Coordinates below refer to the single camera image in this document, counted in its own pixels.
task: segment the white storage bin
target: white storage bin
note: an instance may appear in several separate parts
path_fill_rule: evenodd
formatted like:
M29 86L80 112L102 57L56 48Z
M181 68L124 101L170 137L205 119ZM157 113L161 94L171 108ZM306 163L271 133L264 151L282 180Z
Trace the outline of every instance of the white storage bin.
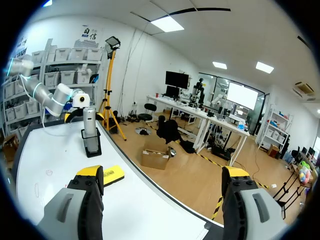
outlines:
M272 131L271 129L266 130L266 135L269 137L271 137L273 133L274 133L274 131Z
M26 108L29 115L36 114L39 111L39 104L36 101L28 101L26 103Z
M16 134L18 140L21 140L21 134L20 134L20 131L19 131L18 128L15 129L15 130L12 130L12 131L10 132L10 134Z
M273 133L272 133L272 138L273 138L273 139L277 139L278 136L279 136L279 132L273 131Z
M73 84L76 71L61 71L61 83L62 84Z
M285 139L286 138L284 136L279 135L277 140L283 144Z
M88 48L87 60L100 61L102 57L103 50L100 48Z
M8 122L16 119L16 113L13 107L10 107L5 110L6 118L8 119Z
M74 47L71 49L69 60L83 60L87 48L85 47Z
M34 51L33 53L32 53L32 62L34 63L34 64L40 64L41 63L41 61L42 61L42 58L43 58L43 56L44 56L44 52L45 51Z
M77 72L77 84L88 84L90 82L91 75L87 71L78 71Z
M56 54L58 46L57 45L51 45L49 48L49 54Z
M70 48L57 48L55 50L55 62L65 61L68 59Z
M5 98L9 98L15 94L15 82L10 82L5 85Z
M23 119L27 115L27 105L25 103L19 106L14 106L13 109L17 119Z
M47 87L58 85L59 72L48 72L44 74L44 83Z
M25 91L24 87L20 84L22 84L21 81L19 81L19 80L14 81L14 94L20 94Z
M19 127L19 132L20 132L21 137L24 136L24 134L27 131L27 129L28 129L28 126Z

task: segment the poster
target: poster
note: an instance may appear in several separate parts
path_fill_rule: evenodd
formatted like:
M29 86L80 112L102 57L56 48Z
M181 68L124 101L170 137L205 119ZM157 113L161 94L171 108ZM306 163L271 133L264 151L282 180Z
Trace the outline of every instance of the poster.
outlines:
M79 39L75 41L76 48L97 48L102 37L102 30L95 26L82 25Z

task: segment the ceiling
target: ceiling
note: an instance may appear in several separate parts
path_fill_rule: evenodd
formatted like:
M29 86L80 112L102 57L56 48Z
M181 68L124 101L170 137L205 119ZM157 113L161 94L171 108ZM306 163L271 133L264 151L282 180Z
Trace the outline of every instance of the ceiling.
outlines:
M162 32L147 21L192 8L192 12L172 15L184 27L181 31ZM270 0L53 0L32 21L59 15L103 17L145 29L187 57L201 72L228 74L263 88L276 84L290 90L296 82L306 82L320 97L315 61L310 49L297 38L303 35ZM212 61L225 63L227 69L215 68ZM257 61L273 66L273 72L257 70Z

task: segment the lamp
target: lamp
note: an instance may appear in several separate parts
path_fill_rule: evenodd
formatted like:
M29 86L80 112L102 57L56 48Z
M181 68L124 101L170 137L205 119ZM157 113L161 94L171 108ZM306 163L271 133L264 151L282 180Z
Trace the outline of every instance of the lamp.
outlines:
M107 40L105 40L105 42L107 43L105 45L105 49L108 55L108 59L111 59L113 51L120 48L121 42L114 36L109 37Z

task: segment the computer monitor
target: computer monitor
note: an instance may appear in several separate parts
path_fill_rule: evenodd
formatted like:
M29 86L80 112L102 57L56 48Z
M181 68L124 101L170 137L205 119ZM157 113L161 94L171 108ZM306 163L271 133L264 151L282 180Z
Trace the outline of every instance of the computer monitor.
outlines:
M165 95L167 97L178 97L179 96L179 88L174 86L166 86Z
M313 156L313 155L315 155L315 152L316 151L313 148L309 147L308 155L310 154L310 156Z
M165 73L165 84L175 86L182 89L188 89L189 83L189 75L173 72L173 71L166 71Z
M305 147L302 148L302 153L307 155L307 149Z

